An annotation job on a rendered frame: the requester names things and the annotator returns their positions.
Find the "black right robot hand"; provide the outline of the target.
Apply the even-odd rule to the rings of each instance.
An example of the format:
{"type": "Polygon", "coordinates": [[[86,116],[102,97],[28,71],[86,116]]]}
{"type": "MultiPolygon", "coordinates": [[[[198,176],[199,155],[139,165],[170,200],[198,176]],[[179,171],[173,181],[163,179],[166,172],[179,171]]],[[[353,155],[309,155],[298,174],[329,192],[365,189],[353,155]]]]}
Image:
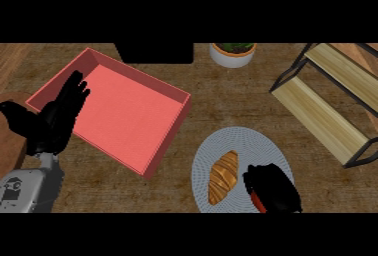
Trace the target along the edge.
{"type": "Polygon", "coordinates": [[[269,165],[250,165],[242,174],[247,193],[256,192],[267,210],[266,213],[300,213],[301,199],[295,186],[281,168],[269,165]]]}

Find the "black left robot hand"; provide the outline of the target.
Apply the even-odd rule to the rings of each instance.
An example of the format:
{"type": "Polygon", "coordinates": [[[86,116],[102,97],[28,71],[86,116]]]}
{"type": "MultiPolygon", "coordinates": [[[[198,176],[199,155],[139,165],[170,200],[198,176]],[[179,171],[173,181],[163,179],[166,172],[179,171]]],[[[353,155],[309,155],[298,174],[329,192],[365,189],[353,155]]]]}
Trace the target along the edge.
{"type": "Polygon", "coordinates": [[[44,105],[39,114],[10,100],[0,102],[9,129],[27,138],[30,156],[40,153],[58,155],[65,150],[89,94],[83,73],[74,71],[56,99],[44,105]]]}

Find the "grey round placemat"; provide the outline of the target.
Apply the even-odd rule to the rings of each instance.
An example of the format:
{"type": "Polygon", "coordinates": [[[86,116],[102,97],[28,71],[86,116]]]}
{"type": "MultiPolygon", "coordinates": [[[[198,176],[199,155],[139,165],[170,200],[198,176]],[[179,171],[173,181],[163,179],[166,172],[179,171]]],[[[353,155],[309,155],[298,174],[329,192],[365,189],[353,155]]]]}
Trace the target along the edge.
{"type": "Polygon", "coordinates": [[[204,140],[192,163],[192,192],[201,213],[259,213],[247,193],[242,174],[250,165],[273,163],[290,180],[294,175],[287,158],[272,140],[245,127],[226,127],[204,140]],[[235,150],[239,157],[238,184],[220,203],[208,203],[210,171],[220,157],[235,150]]]}

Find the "wooden tiered shelf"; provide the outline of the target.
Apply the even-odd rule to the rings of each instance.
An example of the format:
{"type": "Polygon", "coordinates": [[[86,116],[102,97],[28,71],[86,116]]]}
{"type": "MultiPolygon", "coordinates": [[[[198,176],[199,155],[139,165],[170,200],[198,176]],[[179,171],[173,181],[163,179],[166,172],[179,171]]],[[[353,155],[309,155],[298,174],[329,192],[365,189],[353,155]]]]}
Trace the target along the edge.
{"type": "Polygon", "coordinates": [[[365,165],[378,160],[378,150],[369,157],[360,159],[371,145],[378,143],[378,137],[366,137],[298,78],[306,64],[316,68],[377,118],[378,76],[331,43],[309,43],[269,90],[338,159],[343,167],[352,168],[365,165]]]}

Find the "brown croissant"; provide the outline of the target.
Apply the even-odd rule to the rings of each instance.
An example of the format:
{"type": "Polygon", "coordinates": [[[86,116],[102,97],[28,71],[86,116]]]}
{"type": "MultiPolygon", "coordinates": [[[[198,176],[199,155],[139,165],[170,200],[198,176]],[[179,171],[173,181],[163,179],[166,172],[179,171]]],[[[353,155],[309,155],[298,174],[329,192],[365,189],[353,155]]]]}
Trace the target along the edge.
{"type": "Polygon", "coordinates": [[[216,161],[210,169],[208,203],[217,205],[238,184],[239,156],[230,150],[216,161]]]}

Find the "red square tray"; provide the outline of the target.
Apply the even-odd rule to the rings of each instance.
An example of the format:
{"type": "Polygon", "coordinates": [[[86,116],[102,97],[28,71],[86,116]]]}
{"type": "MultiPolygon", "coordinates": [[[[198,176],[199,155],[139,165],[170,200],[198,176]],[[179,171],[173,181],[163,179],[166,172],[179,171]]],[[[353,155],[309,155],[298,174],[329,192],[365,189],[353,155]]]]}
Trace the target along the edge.
{"type": "Polygon", "coordinates": [[[87,96],[74,134],[142,177],[154,175],[191,109],[191,94],[86,49],[27,100],[40,110],[80,71],[87,96]]]}

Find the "black box appliance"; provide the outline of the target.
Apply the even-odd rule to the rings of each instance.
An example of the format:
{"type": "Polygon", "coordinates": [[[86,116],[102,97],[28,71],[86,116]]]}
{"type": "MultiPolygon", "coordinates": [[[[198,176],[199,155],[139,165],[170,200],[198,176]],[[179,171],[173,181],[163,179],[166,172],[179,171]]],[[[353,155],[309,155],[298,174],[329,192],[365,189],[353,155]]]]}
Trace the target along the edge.
{"type": "Polygon", "coordinates": [[[194,62],[192,43],[117,42],[115,48],[124,63],[191,64],[194,62]]]}

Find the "white potted plant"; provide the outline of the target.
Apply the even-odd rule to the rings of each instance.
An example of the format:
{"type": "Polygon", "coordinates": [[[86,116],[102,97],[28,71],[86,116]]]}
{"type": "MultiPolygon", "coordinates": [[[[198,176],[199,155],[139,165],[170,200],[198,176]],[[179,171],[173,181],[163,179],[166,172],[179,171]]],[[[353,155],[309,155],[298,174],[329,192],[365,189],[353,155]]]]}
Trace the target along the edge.
{"type": "Polygon", "coordinates": [[[257,45],[244,53],[226,52],[214,43],[210,44],[210,56],[213,61],[226,68],[244,67],[253,59],[257,45]]]}

